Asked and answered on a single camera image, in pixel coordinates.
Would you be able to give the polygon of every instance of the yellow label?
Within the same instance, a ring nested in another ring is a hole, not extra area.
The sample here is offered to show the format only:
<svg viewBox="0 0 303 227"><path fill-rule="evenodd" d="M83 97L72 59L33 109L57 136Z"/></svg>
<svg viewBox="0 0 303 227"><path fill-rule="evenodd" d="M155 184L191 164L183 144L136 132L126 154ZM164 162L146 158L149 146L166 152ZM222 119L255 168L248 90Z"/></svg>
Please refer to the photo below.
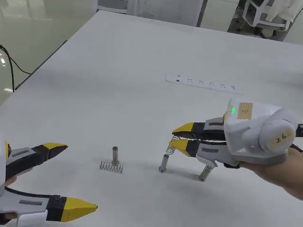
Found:
<svg viewBox="0 0 303 227"><path fill-rule="evenodd" d="M293 130L289 128L289 129L284 130L277 136L273 137L269 141L269 146L272 149L276 149L279 146L284 145L286 142L289 142L290 140L291 141L294 140L294 133L293 133Z"/></svg>
<svg viewBox="0 0 303 227"><path fill-rule="evenodd" d="M252 103L240 103L238 110L238 119L251 120Z"/></svg>

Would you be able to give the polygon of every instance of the power strip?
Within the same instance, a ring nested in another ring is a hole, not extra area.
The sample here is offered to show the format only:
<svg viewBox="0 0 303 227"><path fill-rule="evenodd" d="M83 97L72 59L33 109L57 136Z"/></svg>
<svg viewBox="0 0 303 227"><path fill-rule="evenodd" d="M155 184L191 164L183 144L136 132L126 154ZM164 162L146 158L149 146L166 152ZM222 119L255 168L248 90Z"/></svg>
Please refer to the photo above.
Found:
<svg viewBox="0 0 303 227"><path fill-rule="evenodd" d="M194 79L191 77L184 77L181 75L166 75L166 81L176 84L185 84L195 87L203 87L207 89L243 95L243 93L241 93L241 91L239 91L238 87L236 87L235 85L217 83L206 79Z"/></svg>

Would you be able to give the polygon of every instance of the spring on pin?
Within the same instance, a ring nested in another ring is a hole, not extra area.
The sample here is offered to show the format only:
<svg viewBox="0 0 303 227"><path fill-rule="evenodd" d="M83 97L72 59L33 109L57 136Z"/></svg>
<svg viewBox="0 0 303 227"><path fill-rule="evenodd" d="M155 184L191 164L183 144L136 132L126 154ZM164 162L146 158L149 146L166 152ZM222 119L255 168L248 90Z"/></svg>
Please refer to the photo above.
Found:
<svg viewBox="0 0 303 227"><path fill-rule="evenodd" d="M115 173L122 173L123 171L123 166L122 165L112 165L109 162L103 162L101 161L100 163L100 169L102 170L107 170L107 171L111 171L111 172L115 172Z"/></svg>
<svg viewBox="0 0 303 227"><path fill-rule="evenodd" d="M204 170L200 174L200 180L204 182L207 179L207 177L210 175L210 173L213 169L214 168L211 166L205 166Z"/></svg>
<svg viewBox="0 0 303 227"><path fill-rule="evenodd" d="M173 137L171 138L171 141L176 141L176 140L179 140L179 139L180 139L179 136L173 136ZM166 154L172 155L172 154L175 152L175 150L176 150L176 149L175 149L173 146L169 145L169 146L167 147L167 149L166 149Z"/></svg>

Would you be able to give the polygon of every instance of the metal pin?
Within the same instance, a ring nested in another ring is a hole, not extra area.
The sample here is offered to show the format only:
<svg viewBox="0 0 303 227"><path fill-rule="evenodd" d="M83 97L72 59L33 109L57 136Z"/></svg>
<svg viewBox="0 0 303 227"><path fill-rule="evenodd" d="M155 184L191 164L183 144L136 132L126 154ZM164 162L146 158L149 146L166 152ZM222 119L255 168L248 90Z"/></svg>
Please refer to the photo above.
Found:
<svg viewBox="0 0 303 227"><path fill-rule="evenodd" d="M117 166L119 164L119 160L118 160L118 147L114 146L113 147L113 161L112 161L112 165L113 166Z"/></svg>
<svg viewBox="0 0 303 227"><path fill-rule="evenodd" d="M202 182L204 182L207 177L210 175L211 171L213 170L214 168L211 167L211 166L205 166L204 170L202 171L202 173L200 174L200 180Z"/></svg>
<svg viewBox="0 0 303 227"><path fill-rule="evenodd" d="M164 173L166 171L166 165L167 165L168 160L169 160L169 155L165 154L163 156L161 166L159 167L160 173Z"/></svg>

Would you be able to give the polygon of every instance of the hand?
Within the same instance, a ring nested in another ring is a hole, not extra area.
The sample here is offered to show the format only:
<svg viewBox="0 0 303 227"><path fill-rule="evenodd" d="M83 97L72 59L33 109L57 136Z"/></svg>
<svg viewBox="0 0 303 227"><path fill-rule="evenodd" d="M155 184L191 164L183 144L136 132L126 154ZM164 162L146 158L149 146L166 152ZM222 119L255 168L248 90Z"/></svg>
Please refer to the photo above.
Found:
<svg viewBox="0 0 303 227"><path fill-rule="evenodd" d="M8 181L5 182L5 186L9 186L10 184L14 183L17 180L17 176L10 178Z"/></svg>
<svg viewBox="0 0 303 227"><path fill-rule="evenodd" d="M9 186L10 184L14 183L17 180L17 176L14 176L12 178L10 178L9 180L7 180L5 182L5 186ZM17 218L17 215L15 213L6 213L4 214L4 219L6 220L12 220Z"/></svg>
<svg viewBox="0 0 303 227"><path fill-rule="evenodd" d="M303 200L303 154L296 149L288 149L285 162L272 166L241 163L262 179L278 185L292 196Z"/></svg>

